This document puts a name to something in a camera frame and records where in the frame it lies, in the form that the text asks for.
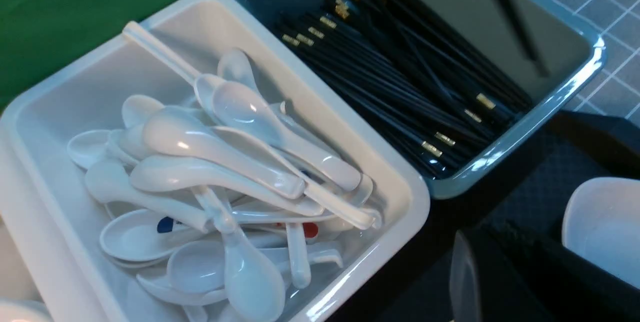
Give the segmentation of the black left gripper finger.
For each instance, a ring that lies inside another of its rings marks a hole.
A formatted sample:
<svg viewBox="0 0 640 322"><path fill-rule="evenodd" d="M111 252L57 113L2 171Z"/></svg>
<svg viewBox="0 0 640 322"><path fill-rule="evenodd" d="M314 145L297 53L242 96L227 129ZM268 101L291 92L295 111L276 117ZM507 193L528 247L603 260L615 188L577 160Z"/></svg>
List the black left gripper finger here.
<svg viewBox="0 0 640 322"><path fill-rule="evenodd" d="M637 322L639 291L545 234L507 223L457 230L455 322Z"/></svg>

